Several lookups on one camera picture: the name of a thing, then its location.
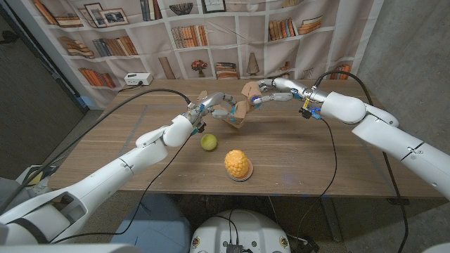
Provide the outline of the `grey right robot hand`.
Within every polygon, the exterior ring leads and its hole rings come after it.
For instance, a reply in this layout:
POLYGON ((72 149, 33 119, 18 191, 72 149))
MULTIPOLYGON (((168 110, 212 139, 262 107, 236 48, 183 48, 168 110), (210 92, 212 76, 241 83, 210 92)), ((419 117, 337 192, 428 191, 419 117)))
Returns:
POLYGON ((290 79, 281 77, 275 79, 262 79, 257 81, 259 91, 261 93, 276 91, 275 93, 263 96, 256 95, 256 98, 250 99, 251 105, 260 105, 269 101, 286 102, 292 99, 306 100, 307 98, 313 103, 322 103, 328 96, 328 92, 312 89, 304 84, 294 82, 290 79))

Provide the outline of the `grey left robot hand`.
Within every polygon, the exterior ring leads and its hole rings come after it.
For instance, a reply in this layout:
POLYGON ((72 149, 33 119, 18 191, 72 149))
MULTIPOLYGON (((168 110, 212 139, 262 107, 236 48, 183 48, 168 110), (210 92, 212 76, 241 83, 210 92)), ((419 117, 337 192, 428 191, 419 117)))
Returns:
POLYGON ((230 118, 232 115, 228 110, 214 108, 223 101, 226 101, 232 108, 237 103, 233 96, 223 92, 216 92, 206 96, 206 98, 199 100, 195 104, 191 103, 188 106, 188 111, 184 113, 184 117, 187 118, 194 127, 208 114, 211 114, 215 119, 230 118))

